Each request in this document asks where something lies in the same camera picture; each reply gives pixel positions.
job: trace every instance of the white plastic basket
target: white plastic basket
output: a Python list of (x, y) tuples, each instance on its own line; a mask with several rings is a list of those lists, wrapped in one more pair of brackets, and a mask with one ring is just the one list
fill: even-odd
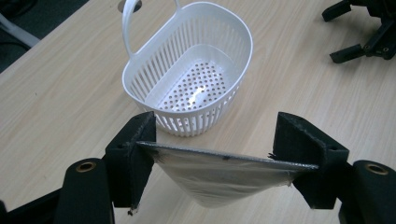
[(130, 60), (122, 83), (158, 126), (178, 136), (195, 136), (230, 107), (250, 62), (248, 27), (224, 7), (206, 2), (180, 7), (138, 51), (130, 47), (130, 21), (137, 0), (127, 0), (122, 34)]

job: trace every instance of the basket handle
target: basket handle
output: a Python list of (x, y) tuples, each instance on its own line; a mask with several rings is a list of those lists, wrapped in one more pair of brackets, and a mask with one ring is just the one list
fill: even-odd
[[(139, 0), (126, 0), (124, 9), (122, 11), (122, 37), (124, 40), (126, 51), (130, 58), (133, 58), (136, 55), (136, 52), (131, 50), (131, 45), (129, 44), (129, 30), (130, 30), (130, 21), (132, 19), (132, 14), (134, 13), (134, 7), (136, 6)], [(176, 12), (180, 10), (180, 3), (178, 0), (175, 0)]]

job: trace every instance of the table surface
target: table surface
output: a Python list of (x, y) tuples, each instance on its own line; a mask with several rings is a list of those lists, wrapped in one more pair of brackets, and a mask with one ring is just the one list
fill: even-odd
[[(0, 74), (0, 199), (11, 210), (62, 186), (75, 161), (102, 158), (120, 128), (142, 111), (125, 93), (128, 61), (119, 1), (88, 2)], [(181, 1), (184, 6), (190, 1)], [(349, 162), (396, 168), (396, 63), (359, 58), (335, 64), (331, 52), (364, 44), (379, 27), (364, 7), (324, 22), (337, 1), (215, 0), (249, 27), (251, 63), (233, 106), (208, 132), (158, 142), (266, 158), (279, 111), (303, 117), (350, 150)], [(139, 49), (172, 16), (174, 3), (143, 1), (134, 15)], [(139, 212), (116, 209), (117, 223), (339, 223), (333, 210), (312, 210), (298, 190), (278, 187), (209, 209), (195, 203), (159, 168)]]

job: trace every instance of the wooden table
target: wooden table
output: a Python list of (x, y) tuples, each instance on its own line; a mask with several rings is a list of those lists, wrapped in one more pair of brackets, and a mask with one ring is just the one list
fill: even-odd
[[(190, 1), (181, 1), (182, 5)], [(379, 27), (363, 7), (324, 22), (337, 1), (215, 0), (250, 28), (254, 52), (231, 110), (207, 133), (158, 142), (266, 158), (278, 111), (301, 116), (350, 149), (349, 162), (396, 168), (396, 63), (331, 52), (364, 44)], [(12, 210), (62, 186), (69, 165), (101, 158), (126, 121), (141, 113), (124, 92), (128, 57), (119, 0), (88, 2), (0, 74), (0, 199)], [(144, 0), (134, 16), (139, 49), (173, 14), (173, 1)], [(268, 189), (218, 209), (203, 208), (157, 166), (139, 212), (117, 223), (339, 223), (311, 210), (294, 187)]]

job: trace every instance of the metal ring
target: metal ring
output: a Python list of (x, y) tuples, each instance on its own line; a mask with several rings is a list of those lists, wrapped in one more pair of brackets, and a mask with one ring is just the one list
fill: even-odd
[(85, 173), (93, 170), (96, 167), (96, 163), (93, 161), (86, 161), (80, 164), (77, 168), (76, 171), (79, 173)]
[(366, 164), (365, 167), (368, 171), (375, 173), (377, 175), (387, 175), (389, 173), (389, 171), (385, 170), (384, 168), (372, 163)]

